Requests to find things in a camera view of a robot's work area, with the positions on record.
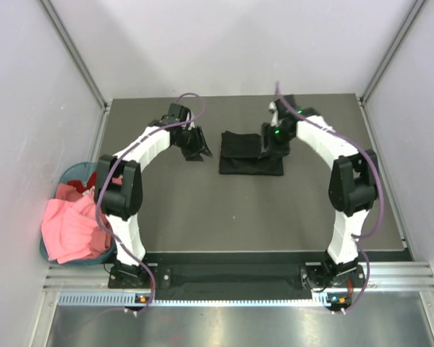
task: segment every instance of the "cable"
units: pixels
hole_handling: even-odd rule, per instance
[[[378,199],[379,199],[379,213],[378,213],[378,220],[376,221],[375,226],[373,227],[372,231],[368,234],[365,235],[352,235],[354,238],[356,239],[368,239],[372,236],[374,236],[379,228],[381,227],[381,224],[383,222],[383,217],[384,217],[384,195],[383,195],[383,185],[381,184],[381,179],[379,177],[379,173],[378,173],[378,168],[376,168],[376,165],[373,163],[373,161],[371,160],[370,156],[368,155],[368,153],[365,152],[365,150],[363,148],[361,148],[355,141],[349,139],[348,137],[341,135],[333,130],[329,130],[329,129],[324,129],[322,128],[322,126],[314,123],[313,121],[310,121],[307,117],[303,116],[302,114],[299,114],[299,112],[297,112],[291,105],[289,105],[289,103],[286,101],[286,99],[284,98],[284,96],[281,94],[280,92],[280,84],[279,82],[276,83],[275,86],[275,95],[279,97],[280,101],[283,103],[284,107],[286,107],[296,118],[300,119],[301,121],[305,121],[308,124],[321,129],[327,133],[329,133],[330,135],[333,135],[335,137],[338,137],[341,140],[344,140],[346,142],[348,142],[350,145],[352,145],[353,147],[355,147],[355,149],[363,156],[363,158],[367,161],[371,172],[373,173],[373,177],[375,179],[376,182],[376,189],[378,190]]]
[[[110,275],[111,273],[106,269],[106,264],[103,263],[103,269]]]
[[[279,97],[280,101],[283,103],[284,107],[286,107],[289,112],[291,112],[295,117],[297,117],[298,119],[302,120],[302,121],[306,121],[308,124],[321,129],[323,131],[326,131],[327,133],[329,133],[330,135],[333,135],[335,137],[338,137],[341,140],[344,140],[346,142],[348,142],[350,145],[352,145],[353,147],[355,147],[355,149],[363,156],[363,158],[367,161],[371,172],[373,173],[373,177],[375,179],[376,182],[376,190],[378,191],[378,199],[379,199],[379,213],[378,213],[378,220],[376,221],[375,226],[373,227],[372,231],[368,234],[365,235],[352,235],[352,237],[354,237],[355,240],[355,244],[357,245],[357,249],[360,251],[360,253],[362,253],[363,257],[365,258],[365,262],[367,265],[367,275],[365,277],[365,282],[363,283],[363,287],[360,290],[360,292],[357,295],[357,298],[355,298],[355,300],[351,303],[351,305],[349,307],[347,307],[347,309],[344,310],[344,314],[346,314],[347,312],[350,312],[351,309],[353,309],[355,307],[355,305],[357,305],[357,303],[359,302],[359,300],[363,297],[363,294],[365,292],[365,289],[368,286],[368,281],[370,280],[370,259],[367,256],[367,253],[364,251],[364,249],[359,245],[359,240],[360,239],[368,239],[372,236],[374,236],[379,228],[381,227],[381,224],[383,222],[383,216],[384,216],[384,195],[383,195],[383,185],[381,183],[381,179],[378,173],[378,168],[376,168],[376,165],[373,163],[373,161],[371,160],[370,156],[368,155],[368,153],[365,152],[365,150],[363,148],[361,148],[355,141],[349,139],[348,137],[339,134],[337,132],[334,132],[332,130],[329,129],[324,129],[322,128],[320,125],[314,123],[313,121],[310,121],[307,117],[303,116],[302,114],[299,114],[299,112],[297,112],[291,105],[289,105],[289,103],[286,101],[286,99],[284,98],[283,94],[281,94],[280,92],[280,83],[276,82],[275,84],[275,95],[277,97]]]
[[[367,264],[367,275],[365,276],[365,282],[363,283],[362,289],[360,289],[357,298],[355,298],[355,300],[350,304],[350,306],[344,310],[344,314],[350,312],[355,307],[355,305],[357,305],[357,303],[363,297],[363,294],[365,293],[365,289],[368,287],[368,282],[370,281],[370,258],[368,258],[367,253],[359,245],[359,243],[357,241],[355,243],[357,245],[358,250],[360,251],[360,253],[362,253],[363,257],[365,258],[365,263]]]
[[[350,278],[347,279],[347,295],[349,295],[349,298],[352,298],[354,295],[354,285],[352,284],[352,280]]]
[[[143,313],[144,311],[146,311],[146,309],[148,309],[148,307],[150,306],[150,304],[153,302],[154,300],[154,293],[156,290],[156,280],[154,278],[154,274],[151,272],[151,270],[149,269],[148,266],[145,265],[145,263],[143,263],[140,259],[138,259],[131,251],[129,251],[128,248],[125,247],[125,245],[122,243],[122,240],[111,230],[109,230],[103,223],[103,221],[101,220],[101,202],[103,201],[104,198],[104,194],[106,193],[106,190],[108,189],[108,184],[109,182],[111,182],[112,177],[114,175],[115,170],[117,169],[117,167],[119,166],[119,164],[121,163],[122,159],[124,159],[124,157],[130,153],[131,151],[133,151],[135,148],[137,148],[139,145],[141,145],[144,141],[146,141],[147,138],[149,138],[150,136],[153,136],[154,134],[156,134],[157,132],[160,132],[161,130],[166,130],[166,129],[170,129],[173,127],[180,127],[182,125],[186,125],[189,123],[192,123],[194,121],[197,121],[199,118],[201,118],[205,112],[205,101],[204,99],[202,99],[198,94],[196,93],[185,93],[185,94],[181,94],[179,96],[178,100],[181,100],[183,97],[185,96],[194,96],[196,98],[198,98],[201,101],[202,104],[202,108],[201,108],[201,112],[195,117],[195,118],[190,118],[187,121],[180,121],[178,123],[173,123],[173,124],[167,124],[164,125],[162,127],[159,127],[157,129],[154,129],[152,132],[150,132],[149,134],[145,135],[144,137],[142,137],[138,142],[134,143],[132,146],[130,146],[129,148],[127,148],[118,158],[117,160],[114,162],[113,166],[111,167],[111,170],[108,172],[108,176],[106,177],[106,180],[104,181],[103,187],[101,188],[100,194],[98,196],[98,201],[96,203],[96,209],[95,209],[95,219],[96,222],[98,223],[98,225],[100,226],[101,229],[103,229],[106,233],[110,234],[111,236],[114,237],[114,239],[117,241],[118,245],[138,264],[140,264],[140,266],[145,269],[145,271],[148,273],[149,277],[150,277],[150,281],[151,281],[151,295],[148,298],[148,301],[146,302],[145,306],[138,311],[138,313]]]
[[[58,336],[61,339],[63,339],[63,340],[69,340],[69,339],[75,337],[77,334],[79,334],[88,325],[90,325],[93,322],[95,322],[99,317],[103,316],[106,313],[113,312],[113,311],[124,311],[124,308],[122,308],[122,307],[110,307],[108,309],[105,309],[105,310],[101,311],[100,313],[95,314],[89,320],[87,320],[86,322],[84,322],[76,331],[73,331],[69,335],[63,335],[63,333],[61,331],[61,320],[59,319],[58,322],[57,322],[57,324],[56,324],[56,328],[58,330]]]

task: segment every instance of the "metal frame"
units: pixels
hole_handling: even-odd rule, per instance
[[[363,93],[363,96],[360,98],[360,100],[363,103],[368,102],[368,100],[370,99],[371,95],[373,94],[373,91],[375,90],[376,86],[383,78],[383,75],[386,72],[387,68],[389,67],[389,64],[392,62],[397,51],[399,51],[402,43],[405,40],[405,37],[408,36],[415,20],[418,18],[418,15],[421,13],[426,3],[427,0],[416,0],[413,3],[413,6],[410,9],[407,16],[405,17],[403,24],[397,31],[397,34],[394,36],[391,45],[389,46],[386,53],[384,54],[381,63],[378,65],[376,72],[373,74],[373,77],[368,83],[368,86],[365,88],[365,92]]]
[[[365,263],[360,264],[366,272]],[[366,291],[434,291],[433,271],[427,262],[371,262],[370,270],[370,281]],[[43,291],[60,294],[135,292],[145,295],[150,293],[150,289],[108,289],[108,281],[109,274],[102,265],[84,268],[51,266],[43,284]]]
[[[109,116],[109,106],[103,96],[101,95],[98,86],[91,77],[85,63],[75,48],[72,39],[66,31],[61,19],[59,18],[56,10],[54,9],[51,0],[38,0],[41,4],[43,11],[47,14],[51,24],[54,26],[56,33],[61,38],[61,41],[71,56],[75,66],[80,72],[84,81],[86,81],[90,88],[94,98],[98,101],[103,109],[103,115],[98,125],[98,132],[93,141],[93,145],[90,152],[90,159],[96,160],[98,157],[101,142],[106,128],[106,119]],[[375,136],[375,130],[370,121],[370,115],[367,112],[366,102],[369,101],[374,90],[382,80],[383,75],[389,68],[394,56],[397,54],[405,37],[408,36],[414,22],[418,15],[426,5],[427,0],[414,1],[412,8],[410,9],[406,19],[404,20],[399,31],[394,36],[385,56],[383,57],[379,67],[377,68],[373,78],[367,85],[365,92],[361,98],[359,98],[359,104],[362,109],[365,124],[367,126],[370,139],[373,147],[380,152],[379,144]],[[415,259],[418,259],[418,252],[415,250],[415,245],[411,242],[409,235],[405,234],[407,227],[405,226],[404,219],[401,216],[401,208],[399,202],[396,199],[395,191],[390,177],[387,174],[386,163],[380,159],[380,165],[383,168],[383,182],[386,186],[386,190],[391,201],[391,207],[396,216],[396,222],[399,227],[401,235],[404,240],[408,242],[409,249]],[[426,262],[372,262],[370,282],[366,291],[418,291],[422,299],[422,305],[427,315],[430,328],[434,336],[434,277],[430,269],[430,265]],[[56,305],[60,296],[67,294],[72,295],[103,295],[110,293],[131,293],[127,290],[113,290],[108,289],[108,274],[104,271],[103,267],[95,266],[84,269],[65,268],[65,267],[50,267],[48,276],[43,287],[41,305],[39,309],[39,315],[29,346],[46,346],[48,336],[51,329],[51,324],[56,311]],[[137,294],[148,294],[149,290],[135,290]],[[156,301],[156,306],[316,306],[318,305],[318,298],[312,298],[311,301],[289,301],[289,302],[276,302],[276,301]]]
[[[69,36],[66,28],[64,27],[63,22],[59,18],[59,15],[56,12],[53,4],[50,0],[38,0],[38,3],[42,6],[43,11],[53,25],[56,34],[58,34],[59,38],[61,39],[61,43],[66,48],[67,53],[74,62],[75,67],[77,68],[77,70],[79,70],[79,73],[84,79],[85,83],[87,83],[87,86],[92,92],[93,97],[97,100],[103,110],[106,109],[108,103],[104,99],[103,95],[98,89],[98,86],[96,85],[90,72],[88,71],[87,66],[85,65],[81,55],[79,54],[79,51],[75,47],[75,44],[72,42],[72,39]]]

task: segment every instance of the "dark gray table surface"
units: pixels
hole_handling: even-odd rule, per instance
[[[267,112],[271,100],[272,95],[205,98],[207,111],[199,125],[213,158],[190,163],[174,147],[143,171],[139,222],[147,252],[317,251],[328,246],[334,222],[327,192],[330,171],[306,144],[291,142],[282,177],[218,173],[221,133],[259,133],[261,124],[271,120]],[[173,101],[115,99],[101,154],[125,148]],[[336,131],[371,147],[355,95],[299,95],[297,101],[318,109]],[[199,113],[197,99],[186,98],[183,104]],[[374,226],[377,214],[376,202],[364,232]],[[362,244],[369,250],[402,249],[387,198],[381,230]]]

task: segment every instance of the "metal floor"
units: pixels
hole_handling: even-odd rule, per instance
[[[143,172],[144,200],[139,222],[149,252],[323,251],[333,234],[334,213],[327,189],[327,165],[307,145],[292,141],[283,177],[218,174],[221,133],[259,133],[270,121],[272,95],[205,98],[199,125],[213,153],[204,163],[186,162],[179,149],[160,154]],[[112,103],[101,154],[112,154],[136,139],[153,119],[168,109],[170,98],[116,99]],[[352,94],[299,95],[337,131],[370,148],[357,99]],[[194,113],[198,100],[184,104]],[[370,230],[377,203],[366,223]],[[371,250],[402,250],[401,237],[386,198],[383,226],[362,242]]]
[[[80,329],[103,310],[58,307],[47,346],[434,346],[418,293],[368,293],[346,316],[324,308],[153,307],[135,319],[120,309]]]

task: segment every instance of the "pink cloth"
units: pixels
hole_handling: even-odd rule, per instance
[[[109,225],[104,215],[101,219]],[[93,193],[83,196],[66,184],[60,184],[55,199],[48,201],[42,235],[48,260],[59,264],[98,257],[111,246],[111,236],[96,223]]]
[[[111,180],[111,182],[113,182],[114,184],[118,184],[119,186],[122,185],[122,177],[113,177],[113,179]]]

